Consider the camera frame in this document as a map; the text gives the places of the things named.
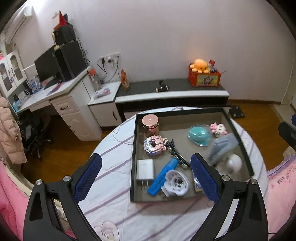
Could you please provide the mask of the white side cabinet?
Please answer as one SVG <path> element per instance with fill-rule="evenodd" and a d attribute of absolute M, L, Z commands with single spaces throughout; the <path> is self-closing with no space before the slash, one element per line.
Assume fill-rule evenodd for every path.
<path fill-rule="evenodd" d="M 122 123 L 117 110 L 115 99 L 120 82 L 110 82 L 103 85 L 103 90 L 109 89 L 110 92 L 98 98 L 93 96 L 88 102 L 88 106 L 101 127 L 118 126 Z"/>

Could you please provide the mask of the white pink block figure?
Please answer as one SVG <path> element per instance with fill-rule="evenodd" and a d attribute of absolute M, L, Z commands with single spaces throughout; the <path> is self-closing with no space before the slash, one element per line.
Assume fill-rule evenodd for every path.
<path fill-rule="evenodd" d="M 224 124 L 222 124 L 222 123 L 220 123 L 220 124 L 217 124 L 217 123 L 210 124 L 210 130 L 211 130 L 211 133 L 215 137 L 220 137 L 220 136 L 226 135 L 228 133 L 225 126 L 224 126 Z"/>

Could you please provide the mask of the black and pink tray box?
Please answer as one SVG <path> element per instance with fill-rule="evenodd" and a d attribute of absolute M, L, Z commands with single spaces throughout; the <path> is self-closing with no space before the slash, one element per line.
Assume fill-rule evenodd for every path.
<path fill-rule="evenodd" d="M 159 118 L 160 136 L 167 138 L 169 141 L 174 141 L 176 149 L 186 161 L 190 161 L 194 153 L 201 154 L 208 161 L 211 149 L 211 144 L 208 144 L 206 147 L 200 147 L 189 140 L 188 133 L 191 126 L 197 124 L 210 125 L 212 123 L 224 124 L 226 130 L 234 133 L 234 136 L 238 140 L 239 144 L 233 152 L 242 159 L 241 170 L 236 174 L 231 174 L 231 178 L 235 181 L 247 181 L 254 175 L 247 151 L 239 137 L 238 128 L 234 126 L 223 108 L 184 109 L 164 112 L 153 111 L 153 114 Z M 162 191 L 159 191 L 156 196 L 152 197 L 147 193 L 150 183 L 137 180 L 138 160 L 149 159 L 148 154 L 144 150 L 144 141 L 147 137 L 144 134 L 144 127 L 142 126 L 143 117 L 144 114 L 135 115 L 130 202 L 149 203 L 180 200 L 179 197 L 165 197 Z"/>

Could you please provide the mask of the white wall charger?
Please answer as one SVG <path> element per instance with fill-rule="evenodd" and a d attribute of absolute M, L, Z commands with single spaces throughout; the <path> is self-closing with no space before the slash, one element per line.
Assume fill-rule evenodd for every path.
<path fill-rule="evenodd" d="M 154 161 L 153 159 L 137 160 L 137 183 L 141 189 L 149 186 L 154 180 Z"/>

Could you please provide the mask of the white wall socket strip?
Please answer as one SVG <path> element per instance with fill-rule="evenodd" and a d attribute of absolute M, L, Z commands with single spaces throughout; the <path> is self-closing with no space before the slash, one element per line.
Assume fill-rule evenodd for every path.
<path fill-rule="evenodd" d="M 100 56 L 98 58 L 98 61 L 101 61 L 102 59 L 104 59 L 106 62 L 111 61 L 111 60 L 112 61 L 118 61 L 120 57 L 121 57 L 120 52 L 114 52 L 114 53 L 111 53 L 111 54 Z"/>

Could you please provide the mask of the black office chair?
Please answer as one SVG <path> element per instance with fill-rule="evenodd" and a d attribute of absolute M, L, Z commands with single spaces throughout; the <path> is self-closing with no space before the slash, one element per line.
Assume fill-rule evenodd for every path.
<path fill-rule="evenodd" d="M 48 129 L 50 122 L 51 118 L 42 113 L 32 113 L 29 110 L 21 113 L 18 126 L 26 155 L 43 160 L 41 151 L 44 145 L 53 142 Z"/>

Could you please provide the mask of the black speaker box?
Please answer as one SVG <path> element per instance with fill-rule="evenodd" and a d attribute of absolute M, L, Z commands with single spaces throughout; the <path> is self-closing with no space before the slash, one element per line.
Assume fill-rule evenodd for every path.
<path fill-rule="evenodd" d="M 74 28 L 71 24 L 63 25 L 53 32 L 57 45 L 63 45 L 76 40 Z"/>

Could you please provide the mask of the black computer monitor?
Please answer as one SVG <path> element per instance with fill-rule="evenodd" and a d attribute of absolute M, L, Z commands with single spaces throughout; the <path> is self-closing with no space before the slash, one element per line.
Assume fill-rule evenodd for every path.
<path fill-rule="evenodd" d="M 52 46 L 34 61 L 37 76 L 40 82 L 45 84 L 44 89 L 62 82 L 54 53 L 54 46 Z"/>

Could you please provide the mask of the black white TV cabinet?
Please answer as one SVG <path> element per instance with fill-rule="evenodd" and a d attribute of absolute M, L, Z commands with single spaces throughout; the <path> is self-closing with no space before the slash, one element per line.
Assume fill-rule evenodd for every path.
<path fill-rule="evenodd" d="M 219 87 L 193 87 L 185 78 L 165 79 L 162 83 L 168 85 L 168 91 L 156 92 L 156 88 L 160 87 L 158 80 L 133 82 L 129 90 L 124 90 L 121 86 L 115 98 L 121 120 L 127 119 L 126 113 L 155 108 L 226 107 L 230 96 L 221 85 Z"/>

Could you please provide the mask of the rose gold metal canister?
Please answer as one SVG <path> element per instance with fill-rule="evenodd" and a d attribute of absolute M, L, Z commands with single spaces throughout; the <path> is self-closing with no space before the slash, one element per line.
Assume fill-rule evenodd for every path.
<path fill-rule="evenodd" d="M 146 137 L 159 135 L 159 118 L 155 114 L 147 114 L 142 118 L 142 126 Z"/>

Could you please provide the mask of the orange octopus plush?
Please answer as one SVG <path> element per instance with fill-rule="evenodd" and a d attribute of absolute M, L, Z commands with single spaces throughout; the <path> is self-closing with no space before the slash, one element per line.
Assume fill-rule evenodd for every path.
<path fill-rule="evenodd" d="M 189 68 L 192 72 L 197 72 L 199 74 L 208 74 L 210 72 L 208 63 L 206 63 L 203 59 L 196 59 L 194 63 L 189 66 Z"/>

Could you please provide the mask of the black computer tower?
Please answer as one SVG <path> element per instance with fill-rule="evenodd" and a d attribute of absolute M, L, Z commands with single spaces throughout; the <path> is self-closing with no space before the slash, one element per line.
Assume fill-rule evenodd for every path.
<path fill-rule="evenodd" d="M 78 41 L 67 43 L 57 49 L 54 58 L 63 81 L 74 79 L 87 67 Z"/>

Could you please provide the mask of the pink building block figure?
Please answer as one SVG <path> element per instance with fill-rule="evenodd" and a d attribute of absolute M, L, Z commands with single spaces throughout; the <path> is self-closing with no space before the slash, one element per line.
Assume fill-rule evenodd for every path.
<path fill-rule="evenodd" d="M 167 143 L 167 138 L 162 138 L 160 135 L 151 136 L 144 141 L 144 150 L 149 156 L 157 156 L 167 149 Z"/>

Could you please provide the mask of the black massage gun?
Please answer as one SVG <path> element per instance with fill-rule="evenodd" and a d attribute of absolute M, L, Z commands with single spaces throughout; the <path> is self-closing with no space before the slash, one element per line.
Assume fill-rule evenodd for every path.
<path fill-rule="evenodd" d="M 156 88 L 156 93 L 166 92 L 169 90 L 168 85 L 165 84 L 163 80 L 159 81 L 159 87 Z"/>

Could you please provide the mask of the striped white tablecloth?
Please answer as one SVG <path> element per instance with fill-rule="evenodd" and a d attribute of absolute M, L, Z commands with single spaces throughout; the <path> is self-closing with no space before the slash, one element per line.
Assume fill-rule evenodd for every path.
<path fill-rule="evenodd" d="M 79 206 L 97 233 L 114 227 L 116 240 L 190 240 L 213 202 L 204 194 L 168 202 L 131 202 L 134 127 L 132 116 L 96 147 L 102 168 Z"/>

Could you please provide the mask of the white glass door cabinet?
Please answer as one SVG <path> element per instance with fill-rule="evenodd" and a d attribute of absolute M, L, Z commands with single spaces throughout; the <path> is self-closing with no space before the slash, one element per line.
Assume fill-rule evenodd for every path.
<path fill-rule="evenodd" d="M 25 74 L 19 53 L 12 51 L 1 59 L 1 89 L 9 97 L 25 80 Z"/>

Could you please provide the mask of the orange lid water bottle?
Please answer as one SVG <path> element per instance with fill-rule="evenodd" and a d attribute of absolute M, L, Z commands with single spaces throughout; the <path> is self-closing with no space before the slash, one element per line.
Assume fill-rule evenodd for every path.
<path fill-rule="evenodd" d="M 94 68 L 91 68 L 89 71 L 89 76 L 91 77 L 91 80 L 95 86 L 95 90 L 100 90 L 102 89 L 101 81 L 99 79 L 99 76 L 97 75 L 96 71 Z"/>

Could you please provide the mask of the pink down jacket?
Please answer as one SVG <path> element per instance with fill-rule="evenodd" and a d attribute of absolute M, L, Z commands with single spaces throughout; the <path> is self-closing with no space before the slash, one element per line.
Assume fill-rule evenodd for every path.
<path fill-rule="evenodd" d="M 27 162 L 20 128 L 14 119 L 9 102 L 1 97 L 1 148 L 5 157 L 16 165 Z"/>

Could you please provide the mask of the clear plastic storage box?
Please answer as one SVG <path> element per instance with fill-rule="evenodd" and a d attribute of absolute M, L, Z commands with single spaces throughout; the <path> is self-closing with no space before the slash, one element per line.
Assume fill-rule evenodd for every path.
<path fill-rule="evenodd" d="M 211 165 L 216 165 L 220 162 L 227 154 L 232 152 L 239 142 L 234 133 L 228 133 L 220 136 L 213 141 L 210 149 L 209 161 Z"/>

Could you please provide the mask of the blue highlighter marker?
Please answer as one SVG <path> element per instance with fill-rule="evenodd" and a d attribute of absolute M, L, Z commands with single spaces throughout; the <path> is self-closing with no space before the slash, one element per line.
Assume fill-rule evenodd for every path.
<path fill-rule="evenodd" d="M 147 193 L 151 196 L 156 196 L 156 194 L 160 191 L 161 187 L 164 185 L 166 181 L 166 174 L 168 171 L 174 170 L 179 164 L 179 160 L 177 158 L 172 158 L 166 166 L 161 170 L 156 179 L 149 186 Z"/>

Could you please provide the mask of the orange snack bag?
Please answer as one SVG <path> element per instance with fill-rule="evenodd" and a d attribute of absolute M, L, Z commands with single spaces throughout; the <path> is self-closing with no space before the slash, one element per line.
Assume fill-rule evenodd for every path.
<path fill-rule="evenodd" d="M 121 79 L 121 84 L 122 84 L 124 90 L 128 90 L 130 88 L 130 84 L 128 82 L 127 74 L 124 71 L 124 69 L 122 69 L 120 72 L 120 79 Z"/>

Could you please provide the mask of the red folder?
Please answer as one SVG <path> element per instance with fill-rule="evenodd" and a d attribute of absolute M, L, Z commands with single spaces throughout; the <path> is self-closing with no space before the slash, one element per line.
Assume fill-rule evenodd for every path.
<path fill-rule="evenodd" d="M 52 22 L 53 22 L 53 29 L 57 30 L 61 26 L 67 25 L 68 22 L 68 15 L 67 14 L 62 14 L 61 11 L 56 12 L 54 16 L 52 17 Z"/>

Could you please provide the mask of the black bathroom scale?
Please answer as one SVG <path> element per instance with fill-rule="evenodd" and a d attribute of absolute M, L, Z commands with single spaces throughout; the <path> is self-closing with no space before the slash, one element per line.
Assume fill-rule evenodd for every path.
<path fill-rule="evenodd" d="M 231 117 L 233 119 L 236 119 L 236 118 L 245 118 L 245 114 L 243 113 L 243 111 L 241 110 L 241 108 L 239 106 L 237 106 L 237 105 L 230 106 L 229 114 L 231 115 Z"/>

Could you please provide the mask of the white air conditioner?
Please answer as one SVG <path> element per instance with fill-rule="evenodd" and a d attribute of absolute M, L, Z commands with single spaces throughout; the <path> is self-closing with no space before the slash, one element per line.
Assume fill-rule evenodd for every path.
<path fill-rule="evenodd" d="M 24 4 L 13 14 L 7 25 L 4 27 L 4 39 L 10 44 L 17 32 L 33 15 L 33 6 Z"/>

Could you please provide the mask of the white desk with drawers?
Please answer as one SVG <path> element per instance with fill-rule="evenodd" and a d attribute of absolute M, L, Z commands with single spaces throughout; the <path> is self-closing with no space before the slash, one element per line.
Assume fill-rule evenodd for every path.
<path fill-rule="evenodd" d="M 93 94 L 87 68 L 72 80 L 32 94 L 21 105 L 17 114 L 53 106 L 79 140 L 98 141 L 102 137 L 102 130 L 88 106 Z"/>

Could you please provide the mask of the teal item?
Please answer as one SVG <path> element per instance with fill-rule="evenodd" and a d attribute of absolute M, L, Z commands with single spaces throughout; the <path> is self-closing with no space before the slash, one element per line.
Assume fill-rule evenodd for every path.
<path fill-rule="evenodd" d="M 207 147 L 212 139 L 210 126 L 203 124 L 191 126 L 188 132 L 188 139 L 200 147 Z"/>

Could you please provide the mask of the red cartoon storage crate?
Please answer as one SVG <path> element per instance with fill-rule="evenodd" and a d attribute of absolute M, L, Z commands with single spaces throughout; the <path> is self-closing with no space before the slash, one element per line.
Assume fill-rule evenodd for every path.
<path fill-rule="evenodd" d="M 197 73 L 192 72 L 189 68 L 189 82 L 193 87 L 219 87 L 221 73 L 219 71 L 213 73 Z"/>

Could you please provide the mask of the white astronaut figurine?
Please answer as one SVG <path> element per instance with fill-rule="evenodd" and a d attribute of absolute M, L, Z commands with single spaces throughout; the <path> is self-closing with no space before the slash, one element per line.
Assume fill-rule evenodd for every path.
<path fill-rule="evenodd" d="M 222 160 L 220 168 L 226 173 L 238 174 L 242 168 L 242 159 L 237 154 L 230 154 Z"/>

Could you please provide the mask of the pink quilt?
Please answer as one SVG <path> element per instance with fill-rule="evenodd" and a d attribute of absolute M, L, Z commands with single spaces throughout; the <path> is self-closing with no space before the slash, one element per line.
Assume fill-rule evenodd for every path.
<path fill-rule="evenodd" d="M 285 158 L 267 176 L 268 229 L 277 232 L 287 222 L 295 204 L 295 155 Z"/>

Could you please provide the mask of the black hair clip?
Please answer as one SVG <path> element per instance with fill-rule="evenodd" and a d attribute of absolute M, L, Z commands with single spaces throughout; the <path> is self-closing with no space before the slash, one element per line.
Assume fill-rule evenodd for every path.
<path fill-rule="evenodd" d="M 179 153 L 175 146 L 174 140 L 166 143 L 166 149 L 172 156 L 178 159 L 179 165 L 181 165 L 184 169 L 190 168 L 190 163 Z"/>

